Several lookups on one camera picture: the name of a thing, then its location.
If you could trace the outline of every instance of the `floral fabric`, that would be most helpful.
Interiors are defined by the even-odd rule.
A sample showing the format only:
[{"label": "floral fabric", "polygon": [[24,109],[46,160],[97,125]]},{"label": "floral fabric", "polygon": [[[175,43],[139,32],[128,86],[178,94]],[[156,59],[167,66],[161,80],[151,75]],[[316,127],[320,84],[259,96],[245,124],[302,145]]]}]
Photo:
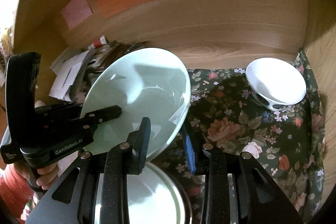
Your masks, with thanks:
[{"label": "floral fabric", "polygon": [[[189,69],[192,102],[187,119],[196,134],[223,151],[253,152],[308,223],[319,209],[323,191],[324,117],[303,50],[294,66],[306,80],[307,94],[285,111],[256,104],[243,68]],[[199,223],[205,180],[188,171],[181,135],[153,162],[181,183],[192,204],[193,223]]]}]

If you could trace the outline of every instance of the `bowl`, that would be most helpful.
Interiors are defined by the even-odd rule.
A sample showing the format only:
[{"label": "bowl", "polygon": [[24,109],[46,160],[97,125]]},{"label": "bowl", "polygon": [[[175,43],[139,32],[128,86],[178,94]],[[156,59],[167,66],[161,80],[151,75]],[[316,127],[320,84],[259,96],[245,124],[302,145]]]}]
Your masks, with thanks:
[{"label": "bowl", "polygon": [[138,130],[143,117],[151,120],[147,161],[175,138],[190,105],[190,79],[182,61],[159,48],[129,53],[110,65],[90,89],[81,117],[112,105],[119,118],[98,125],[94,141],[84,149],[93,154],[109,151]]},{"label": "bowl", "polygon": [[246,78],[259,105],[288,110],[306,94],[306,82],[291,64],[276,58],[260,58],[246,68]]}]

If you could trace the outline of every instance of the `metal screw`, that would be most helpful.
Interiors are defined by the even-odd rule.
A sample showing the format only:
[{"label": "metal screw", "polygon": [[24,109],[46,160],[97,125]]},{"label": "metal screw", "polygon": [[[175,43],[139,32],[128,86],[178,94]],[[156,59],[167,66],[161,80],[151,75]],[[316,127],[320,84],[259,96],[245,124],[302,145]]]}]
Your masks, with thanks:
[{"label": "metal screw", "polygon": [[81,158],[82,159],[87,159],[87,158],[90,157],[90,155],[91,155],[90,152],[85,151],[85,152],[81,153]]},{"label": "metal screw", "polygon": [[212,146],[211,143],[205,143],[205,144],[203,144],[203,148],[205,150],[211,150],[211,149],[213,149],[213,146]]},{"label": "metal screw", "polygon": [[120,145],[119,145],[119,147],[120,147],[120,149],[127,149],[127,148],[129,148],[129,143],[127,143],[127,142],[124,142],[124,143],[121,143]]},{"label": "metal screw", "polygon": [[241,154],[241,156],[242,156],[244,159],[246,159],[246,160],[249,160],[249,159],[252,157],[252,155],[251,155],[249,152],[246,152],[246,151],[244,151],[244,152]]}]

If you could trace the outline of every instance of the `blue flower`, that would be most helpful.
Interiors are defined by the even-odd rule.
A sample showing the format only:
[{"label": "blue flower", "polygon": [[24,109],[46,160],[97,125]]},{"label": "blue flower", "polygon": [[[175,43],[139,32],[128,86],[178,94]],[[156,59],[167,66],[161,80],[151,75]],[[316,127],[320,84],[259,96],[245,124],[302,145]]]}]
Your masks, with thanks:
[{"label": "blue flower", "polygon": [[265,111],[262,115],[268,118],[271,114]]}]

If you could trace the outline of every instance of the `person's arm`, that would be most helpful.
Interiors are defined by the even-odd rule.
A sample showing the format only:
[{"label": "person's arm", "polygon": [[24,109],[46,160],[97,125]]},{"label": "person's arm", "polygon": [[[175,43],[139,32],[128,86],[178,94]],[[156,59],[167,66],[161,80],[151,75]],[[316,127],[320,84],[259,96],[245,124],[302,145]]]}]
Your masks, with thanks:
[{"label": "person's arm", "polygon": [[7,165],[3,177],[0,178],[0,196],[16,218],[20,219],[33,194],[27,180],[15,171],[14,165]]}]

